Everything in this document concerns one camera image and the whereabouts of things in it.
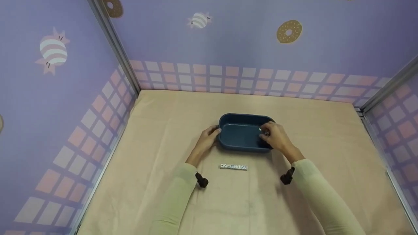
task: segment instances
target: wallpaper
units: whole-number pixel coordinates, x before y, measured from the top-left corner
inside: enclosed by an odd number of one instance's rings
[[[418,24],[414,0],[103,2],[143,89],[360,107],[418,54],[418,31],[388,30]]]
[[[0,235],[68,234],[134,91],[88,2],[8,0],[0,11]]]
[[[232,66],[130,61],[142,89],[272,95],[362,106],[390,78]]]
[[[418,75],[367,113],[367,118],[418,217]]]

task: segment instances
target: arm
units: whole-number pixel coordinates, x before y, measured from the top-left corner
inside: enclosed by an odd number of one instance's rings
[[[196,146],[173,175],[173,180],[158,205],[149,235],[177,235],[191,193],[196,185],[197,165],[212,147],[221,129],[211,126],[204,130]]]
[[[184,163],[175,172],[157,214],[151,225],[150,235],[176,235],[191,193],[196,185],[196,167]]]
[[[283,127],[273,122],[261,127],[270,136],[261,135],[278,149],[295,167],[293,181],[303,193],[327,235],[365,235],[362,227],[343,199],[329,185],[315,165],[302,155],[286,135]]]

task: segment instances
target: beige cloth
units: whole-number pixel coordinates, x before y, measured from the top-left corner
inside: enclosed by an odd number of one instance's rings
[[[267,115],[282,124],[366,234],[413,234],[351,105],[174,91],[141,92],[79,234],[146,234],[173,170],[185,161],[200,132],[227,112]],[[219,169],[222,163],[249,169]],[[280,183],[289,167],[276,151],[260,155],[212,149],[198,167],[209,185],[193,192],[179,234],[323,234],[296,186]]]

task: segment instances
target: blue plastic tray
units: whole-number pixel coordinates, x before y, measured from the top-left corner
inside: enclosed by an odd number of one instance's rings
[[[219,119],[222,132],[218,135],[220,145],[227,150],[268,153],[272,147],[262,140],[260,126],[272,118],[260,115],[227,113]]]

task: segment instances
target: checkered pattern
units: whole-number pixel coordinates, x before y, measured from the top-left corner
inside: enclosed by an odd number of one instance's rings
[[[367,113],[390,169],[418,216],[418,77]]]
[[[142,89],[330,100],[362,106],[390,78],[231,66],[133,61]]]
[[[134,97],[119,66],[17,214],[14,229],[5,234],[69,233],[122,134]]]

